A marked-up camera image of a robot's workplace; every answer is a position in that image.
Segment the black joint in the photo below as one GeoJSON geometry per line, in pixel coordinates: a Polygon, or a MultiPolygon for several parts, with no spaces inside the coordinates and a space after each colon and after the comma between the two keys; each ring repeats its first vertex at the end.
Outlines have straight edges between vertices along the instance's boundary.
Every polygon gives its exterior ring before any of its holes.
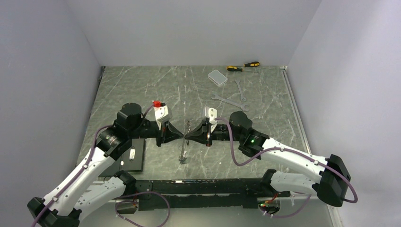
{"type": "MultiPolygon", "coordinates": [[[[34,218],[36,218],[42,209],[45,207],[44,199],[34,197],[28,203],[29,212],[34,218]]],[[[79,215],[81,210],[76,210],[75,208],[71,211],[68,216],[57,215],[58,210],[50,211],[47,209],[43,215],[39,218],[38,224],[43,227],[78,227],[79,225],[79,215]]]]}
{"type": "Polygon", "coordinates": [[[159,135],[156,137],[156,145],[161,147],[163,143],[181,139],[184,135],[176,129],[169,121],[162,123],[159,135]]]}
{"type": "Polygon", "coordinates": [[[96,146],[105,152],[105,157],[110,156],[117,161],[125,151],[131,148],[132,140],[122,139],[116,135],[115,130],[108,128],[103,131],[96,140],[96,146]]]}
{"type": "Polygon", "coordinates": [[[276,193],[278,193],[278,191],[276,191],[272,186],[271,186],[271,178],[273,177],[273,174],[277,172],[277,170],[275,169],[268,169],[263,177],[262,180],[260,182],[261,185],[261,189],[264,193],[268,194],[268,195],[275,195],[276,193]]]}
{"type": "MultiPolygon", "coordinates": [[[[340,157],[331,155],[327,161],[327,166],[338,171],[348,180],[351,180],[351,176],[340,157]]],[[[331,206],[341,207],[347,193],[347,183],[328,169],[325,169],[323,172],[320,171],[319,174],[322,178],[319,185],[314,187],[317,190],[317,197],[331,206]]]]}
{"type": "Polygon", "coordinates": [[[236,111],[230,115],[230,126],[233,133],[244,133],[252,128],[252,121],[243,111],[236,111]]]}
{"type": "MultiPolygon", "coordinates": [[[[152,182],[141,181],[141,182],[136,183],[136,191],[133,193],[129,193],[129,194],[134,194],[134,193],[138,193],[138,192],[151,192],[152,189],[153,189],[152,182]]],[[[151,197],[152,197],[152,194],[150,194],[150,193],[138,195],[138,199],[140,199],[140,200],[149,200],[151,197]]]]}
{"type": "Polygon", "coordinates": [[[318,191],[319,191],[319,184],[318,184],[318,183],[312,184],[312,188],[313,188],[313,190],[314,190],[315,192],[318,192],[318,191]]]}
{"type": "Polygon", "coordinates": [[[143,119],[142,107],[137,103],[126,103],[117,113],[114,125],[125,134],[132,129],[138,128],[143,119]]]}
{"type": "Polygon", "coordinates": [[[125,191],[123,195],[132,194],[132,192],[136,191],[136,179],[129,174],[127,171],[121,170],[114,174],[114,177],[118,177],[122,183],[125,185],[125,191]]]}
{"type": "Polygon", "coordinates": [[[263,144],[270,137],[266,134],[260,133],[254,129],[250,129],[248,133],[241,138],[239,143],[239,150],[248,157],[253,157],[263,150],[263,144]]]}
{"type": "Polygon", "coordinates": [[[202,122],[194,130],[185,135],[185,139],[207,145],[207,134],[208,129],[210,128],[208,124],[209,122],[206,122],[206,120],[202,120],[202,122]]]}

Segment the screwdriver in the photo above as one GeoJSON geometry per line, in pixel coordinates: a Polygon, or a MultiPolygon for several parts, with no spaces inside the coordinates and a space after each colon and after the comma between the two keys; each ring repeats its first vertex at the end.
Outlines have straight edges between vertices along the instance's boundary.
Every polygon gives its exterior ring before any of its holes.
{"type": "Polygon", "coordinates": [[[261,64],[258,61],[253,61],[253,62],[244,64],[244,67],[258,67],[260,65],[261,64]]]}
{"type": "Polygon", "coordinates": [[[229,66],[227,66],[227,68],[226,68],[228,71],[230,71],[230,72],[258,72],[258,71],[250,71],[250,70],[244,70],[243,68],[238,68],[238,67],[236,67],[236,66],[231,66],[231,65],[229,65],[229,66]]]}

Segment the metal edge trim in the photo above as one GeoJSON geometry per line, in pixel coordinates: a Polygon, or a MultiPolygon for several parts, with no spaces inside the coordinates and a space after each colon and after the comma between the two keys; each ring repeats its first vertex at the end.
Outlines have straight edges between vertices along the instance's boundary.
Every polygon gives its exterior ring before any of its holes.
{"type": "Polygon", "coordinates": [[[291,86],[290,86],[290,83],[288,80],[287,72],[285,69],[281,69],[281,73],[283,75],[284,84],[286,85],[286,88],[288,91],[288,97],[291,100],[292,111],[294,112],[295,121],[298,125],[299,134],[302,137],[302,143],[304,145],[304,149],[307,153],[311,154],[311,148],[309,147],[309,142],[308,142],[308,139],[306,138],[304,126],[302,124],[301,117],[299,115],[299,111],[298,111],[298,108],[295,103],[294,94],[292,93],[292,89],[291,89],[291,86]]]}
{"type": "Polygon", "coordinates": [[[338,208],[327,205],[327,209],[329,210],[333,227],[344,227],[338,208]]]}

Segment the metal tool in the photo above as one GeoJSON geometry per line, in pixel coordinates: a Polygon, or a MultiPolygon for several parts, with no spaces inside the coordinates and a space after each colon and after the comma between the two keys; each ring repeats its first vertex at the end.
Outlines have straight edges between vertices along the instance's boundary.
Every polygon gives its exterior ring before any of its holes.
{"type": "Polygon", "coordinates": [[[185,131],[184,131],[185,134],[184,134],[184,137],[183,137],[183,144],[181,145],[181,154],[180,154],[180,157],[178,159],[180,161],[181,165],[185,164],[185,161],[187,160],[186,151],[185,151],[185,141],[186,141],[186,144],[188,146],[189,145],[189,140],[185,139],[185,135],[191,130],[190,124],[191,124],[190,121],[187,121],[185,123],[185,131]]]}
{"type": "Polygon", "coordinates": [[[238,90],[239,90],[239,93],[241,94],[241,101],[245,102],[245,101],[246,101],[246,98],[245,98],[244,94],[242,93],[241,86],[239,85],[239,82],[241,82],[241,80],[240,80],[240,79],[235,79],[234,81],[235,81],[235,82],[237,83],[237,85],[238,85],[238,90]]]}
{"type": "Polygon", "coordinates": [[[257,72],[257,73],[259,73],[258,71],[244,70],[243,68],[239,68],[239,67],[232,66],[232,65],[227,66],[226,69],[230,72],[257,72]]]}
{"type": "Polygon", "coordinates": [[[247,104],[238,104],[238,103],[233,102],[233,101],[231,101],[231,100],[222,98],[222,97],[220,97],[220,96],[219,96],[218,94],[216,94],[216,93],[212,93],[210,98],[213,99],[213,100],[220,100],[220,101],[222,101],[222,102],[225,102],[225,103],[234,105],[234,106],[240,108],[240,109],[243,110],[243,111],[249,111],[249,108],[248,108],[249,105],[247,105],[247,104]]]}

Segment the red component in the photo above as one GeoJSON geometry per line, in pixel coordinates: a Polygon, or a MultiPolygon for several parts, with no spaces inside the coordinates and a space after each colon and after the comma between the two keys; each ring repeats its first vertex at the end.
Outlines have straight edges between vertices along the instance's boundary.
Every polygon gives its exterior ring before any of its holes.
{"type": "Polygon", "coordinates": [[[161,106],[162,106],[162,103],[159,102],[159,101],[154,101],[154,102],[153,102],[153,106],[154,106],[154,107],[161,107],[161,106]]]}
{"type": "Polygon", "coordinates": [[[279,195],[279,194],[276,193],[276,194],[274,195],[273,199],[267,200],[267,201],[265,201],[265,203],[271,203],[271,202],[273,202],[273,201],[277,198],[278,195],[279,195]]]}

